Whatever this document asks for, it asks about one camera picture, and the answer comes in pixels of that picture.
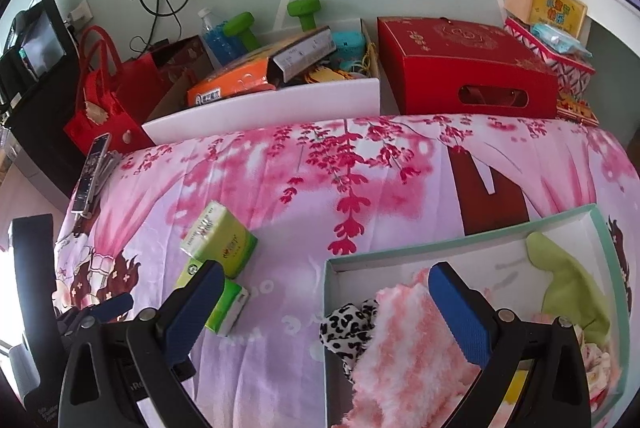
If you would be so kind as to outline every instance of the pink floral bedsheet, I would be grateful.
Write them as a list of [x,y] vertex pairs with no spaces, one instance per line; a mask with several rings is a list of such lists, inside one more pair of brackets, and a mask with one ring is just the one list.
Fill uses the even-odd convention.
[[[251,298],[232,335],[205,331],[191,353],[198,373],[186,386],[215,427],[324,425],[318,323],[328,256],[455,238],[597,202],[633,310],[640,182],[622,147],[600,129],[564,121],[466,114],[308,123],[130,154],[84,232],[74,236],[66,218],[56,307],[123,291],[134,297],[130,314],[158,307],[187,262],[181,238],[212,200],[258,238],[238,277]],[[634,314],[631,329],[637,339]],[[628,399],[639,382],[631,368]]]

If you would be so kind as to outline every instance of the towel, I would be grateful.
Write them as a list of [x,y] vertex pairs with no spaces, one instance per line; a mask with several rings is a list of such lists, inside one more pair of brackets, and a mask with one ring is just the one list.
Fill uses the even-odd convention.
[[542,233],[531,233],[526,245],[531,263],[554,275],[545,292],[542,313],[552,317],[566,316],[571,323],[581,326],[587,343],[602,347],[611,321],[606,298],[593,277],[574,257]]
[[353,369],[353,409],[340,428],[436,428],[479,372],[427,289],[428,272],[380,290],[367,350]]

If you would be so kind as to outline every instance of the red gift bag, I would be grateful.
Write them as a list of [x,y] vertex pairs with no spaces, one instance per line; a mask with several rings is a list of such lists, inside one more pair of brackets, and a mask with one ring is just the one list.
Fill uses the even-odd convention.
[[[86,38],[91,31],[100,39],[84,54]],[[152,55],[122,62],[107,32],[99,26],[89,27],[80,40],[80,81],[76,94],[76,112],[66,124],[65,132],[86,155],[94,138],[111,133],[111,147],[129,153],[153,146],[142,129],[156,105],[171,87],[160,77]],[[100,62],[95,71],[89,64],[95,52]],[[115,66],[109,70],[109,55]]]

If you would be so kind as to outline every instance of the white shelf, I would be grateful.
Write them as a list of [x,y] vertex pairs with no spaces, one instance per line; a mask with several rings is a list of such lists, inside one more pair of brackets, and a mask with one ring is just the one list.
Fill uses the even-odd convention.
[[640,56],[640,10],[626,0],[580,0],[587,17],[598,22]]

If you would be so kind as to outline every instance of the green dumbbell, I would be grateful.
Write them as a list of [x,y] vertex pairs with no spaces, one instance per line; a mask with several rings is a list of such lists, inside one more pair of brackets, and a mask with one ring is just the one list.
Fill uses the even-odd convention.
[[225,26],[222,28],[222,32],[228,37],[238,36],[242,45],[244,45],[246,50],[250,52],[260,48],[258,40],[255,39],[254,33],[251,31],[251,26],[254,22],[254,15],[245,11],[225,23]]
[[294,0],[287,4],[289,16],[300,18],[303,31],[316,28],[314,13],[320,11],[320,0]]

